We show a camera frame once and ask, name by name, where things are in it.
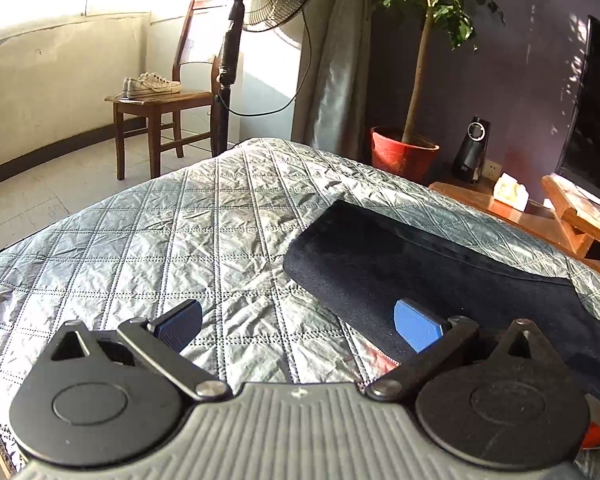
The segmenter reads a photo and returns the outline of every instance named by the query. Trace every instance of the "triangular cutout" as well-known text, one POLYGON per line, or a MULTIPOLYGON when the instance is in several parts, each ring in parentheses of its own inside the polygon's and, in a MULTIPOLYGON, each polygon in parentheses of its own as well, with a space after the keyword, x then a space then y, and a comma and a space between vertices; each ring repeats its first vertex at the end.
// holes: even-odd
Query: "triangular cutout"
POLYGON ((51 356, 52 361, 65 361, 85 357, 77 332, 68 332, 63 338, 56 351, 51 356))
POLYGON ((131 351, 120 343, 98 339, 98 345, 110 361, 126 366, 135 366, 136 361, 131 351))
POLYGON ((513 357, 531 359, 531 348, 529 348, 529 341, 524 332, 520 332, 516 336, 515 340, 509 347, 509 355, 513 357))

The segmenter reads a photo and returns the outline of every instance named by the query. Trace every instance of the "baseboard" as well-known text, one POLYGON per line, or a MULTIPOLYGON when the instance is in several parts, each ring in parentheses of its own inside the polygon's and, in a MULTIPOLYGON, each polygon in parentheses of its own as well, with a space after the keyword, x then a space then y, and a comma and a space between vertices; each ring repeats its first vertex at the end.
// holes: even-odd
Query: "baseboard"
MULTIPOLYGON (((137 130, 144 128, 146 121, 143 117, 134 117, 125 121, 125 131, 137 130)), ((17 174, 23 173, 24 171, 35 168, 40 164, 44 164, 50 160, 58 158, 59 156, 67 155, 68 153, 76 150, 81 150, 92 144, 97 144, 103 140, 113 139, 116 133, 115 126, 108 124, 107 126, 101 126, 88 132, 69 137, 67 139, 58 140, 52 144, 33 150, 32 152, 21 155, 9 162, 5 162, 0 165, 0 183, 16 176, 17 174)))

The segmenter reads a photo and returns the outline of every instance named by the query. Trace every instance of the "red flower pot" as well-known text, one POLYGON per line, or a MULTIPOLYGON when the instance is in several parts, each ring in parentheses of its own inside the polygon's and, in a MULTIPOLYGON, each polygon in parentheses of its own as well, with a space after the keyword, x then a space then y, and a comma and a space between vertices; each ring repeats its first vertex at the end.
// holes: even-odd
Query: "red flower pot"
POLYGON ((397 128, 371 128, 371 164, 378 170, 421 182, 438 156, 440 146, 420 136, 416 138, 421 146, 395 140, 401 137, 402 131, 397 128))

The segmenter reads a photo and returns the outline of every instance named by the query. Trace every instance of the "purple wall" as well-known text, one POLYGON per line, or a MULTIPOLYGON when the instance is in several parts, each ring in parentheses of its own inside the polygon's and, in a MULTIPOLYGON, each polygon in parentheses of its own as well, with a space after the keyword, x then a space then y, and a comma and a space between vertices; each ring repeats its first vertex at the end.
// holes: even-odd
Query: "purple wall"
MULTIPOLYGON (((574 109, 586 40, 578 28, 589 14, 600 19, 600 0, 496 2, 507 26, 477 9, 478 52, 469 45, 452 51, 446 35, 436 31, 418 130, 441 146, 435 177, 455 157, 471 118, 491 121, 488 158, 541 200, 540 179, 555 170, 574 109)), ((419 23, 415 15, 396 22, 383 10, 374 13, 369 126, 404 123, 419 23)))

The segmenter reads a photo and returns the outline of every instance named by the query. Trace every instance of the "tree trunk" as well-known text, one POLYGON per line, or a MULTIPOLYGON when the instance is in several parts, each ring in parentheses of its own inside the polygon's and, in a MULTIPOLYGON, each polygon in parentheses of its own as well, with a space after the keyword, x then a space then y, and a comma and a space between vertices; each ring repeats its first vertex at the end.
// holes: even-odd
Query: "tree trunk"
POLYGON ((413 79, 413 92, 411 93, 411 102, 409 103, 409 112, 407 121, 404 124, 402 133, 402 142, 405 144, 413 143, 413 130, 415 127, 416 110, 420 102, 420 85, 422 84, 422 70, 427 57, 427 47, 429 46, 429 37, 433 27, 433 7, 427 7, 427 15, 424 20, 424 28, 420 37, 420 47, 418 49, 418 61, 416 63, 416 74, 413 79))

